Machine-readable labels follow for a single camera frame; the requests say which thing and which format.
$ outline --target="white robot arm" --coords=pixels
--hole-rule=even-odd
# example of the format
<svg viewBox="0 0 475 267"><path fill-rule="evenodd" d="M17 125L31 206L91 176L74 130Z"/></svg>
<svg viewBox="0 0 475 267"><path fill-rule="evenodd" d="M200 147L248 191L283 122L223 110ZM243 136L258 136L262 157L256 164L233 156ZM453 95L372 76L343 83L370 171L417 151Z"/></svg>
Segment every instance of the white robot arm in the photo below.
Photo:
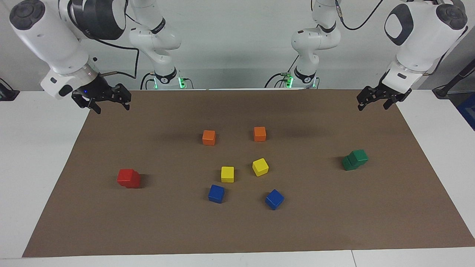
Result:
<svg viewBox="0 0 475 267"><path fill-rule="evenodd" d="M180 71L167 50L178 49L181 38L161 15L156 0L132 0L131 6L139 25L129 33L132 45L152 61L158 88L183 87Z"/></svg>
<svg viewBox="0 0 475 267"><path fill-rule="evenodd" d="M113 88L107 84L55 8L40 0L24 0L11 10L9 19L20 39L48 63L50 71L41 81L46 92L57 99L72 93L81 108L98 114L100 101L118 102L129 110L130 92L122 84Z"/></svg>
<svg viewBox="0 0 475 267"><path fill-rule="evenodd" d="M331 49L340 43L341 33L336 27L338 14L334 0L316 0L312 17L316 28L303 29L292 35L292 47L299 57L291 70L294 87L314 87L319 64L318 50Z"/></svg>
<svg viewBox="0 0 475 267"><path fill-rule="evenodd" d="M378 86L367 86L360 92L359 110L380 99L387 99L385 109L404 101L412 91L410 87L463 35L466 24L461 0L414 1L395 7L384 28L399 51Z"/></svg>

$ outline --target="green led light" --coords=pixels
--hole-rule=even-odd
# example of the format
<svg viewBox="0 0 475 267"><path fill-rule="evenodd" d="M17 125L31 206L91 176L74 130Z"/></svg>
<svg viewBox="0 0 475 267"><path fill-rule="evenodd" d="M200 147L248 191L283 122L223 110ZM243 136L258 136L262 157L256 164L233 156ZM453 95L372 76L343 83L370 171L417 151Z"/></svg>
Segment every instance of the green led light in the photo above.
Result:
<svg viewBox="0 0 475 267"><path fill-rule="evenodd" d="M178 82L180 83L180 89L186 88L186 82L181 77L178 77Z"/></svg>
<svg viewBox="0 0 475 267"><path fill-rule="evenodd" d="M293 83L294 83L294 77L290 76L289 79L286 81L285 86L287 88L292 88Z"/></svg>

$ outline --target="white table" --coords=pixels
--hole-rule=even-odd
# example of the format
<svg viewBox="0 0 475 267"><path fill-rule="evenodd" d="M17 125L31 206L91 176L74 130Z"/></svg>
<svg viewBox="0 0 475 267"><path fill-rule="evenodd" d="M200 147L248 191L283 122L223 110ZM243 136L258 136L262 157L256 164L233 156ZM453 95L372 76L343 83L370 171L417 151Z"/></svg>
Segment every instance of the white table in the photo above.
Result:
<svg viewBox="0 0 475 267"><path fill-rule="evenodd" d="M430 91L414 91L398 107L474 235L475 132ZM475 266L475 248L21 259L87 113L70 98L58 101L45 92L0 103L0 266Z"/></svg>

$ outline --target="block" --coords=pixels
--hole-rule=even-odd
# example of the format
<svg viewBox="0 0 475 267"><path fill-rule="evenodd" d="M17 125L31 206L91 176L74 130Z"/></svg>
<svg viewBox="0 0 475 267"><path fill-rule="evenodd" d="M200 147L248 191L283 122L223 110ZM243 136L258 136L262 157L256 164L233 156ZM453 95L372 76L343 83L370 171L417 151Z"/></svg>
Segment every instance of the block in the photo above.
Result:
<svg viewBox="0 0 475 267"><path fill-rule="evenodd" d="M362 166L368 161L368 156L363 149L352 151L348 155L348 160L352 166Z"/></svg>
<svg viewBox="0 0 475 267"><path fill-rule="evenodd" d="M254 142L264 142L266 140L266 128L254 127Z"/></svg>
<svg viewBox="0 0 475 267"><path fill-rule="evenodd" d="M352 151L348 156L343 158L342 164L346 171L358 169L369 160L363 149Z"/></svg>
<svg viewBox="0 0 475 267"><path fill-rule="evenodd" d="M343 158L342 163L343 163L343 168L345 168L346 171L352 171L358 168L358 166L351 165L350 161L348 160L348 156Z"/></svg>
<svg viewBox="0 0 475 267"><path fill-rule="evenodd" d="M140 175L133 169L122 169L117 176L117 182L126 188L139 188Z"/></svg>
<svg viewBox="0 0 475 267"><path fill-rule="evenodd" d="M275 189L272 190L272 192L270 192L266 197L266 204L269 205L272 210L276 210L283 201L284 196Z"/></svg>
<svg viewBox="0 0 475 267"><path fill-rule="evenodd" d="M221 182L234 182L234 167L221 167Z"/></svg>
<svg viewBox="0 0 475 267"><path fill-rule="evenodd" d="M269 165L264 158L252 162L252 169L257 177L266 174L269 171Z"/></svg>
<svg viewBox="0 0 475 267"><path fill-rule="evenodd" d="M214 145L216 143L216 132L204 130L202 139L204 145Z"/></svg>
<svg viewBox="0 0 475 267"><path fill-rule="evenodd" d="M209 189L209 193L208 193L209 201L221 204L223 203L223 198L224 198L224 187L221 187L215 184L211 185L211 188Z"/></svg>

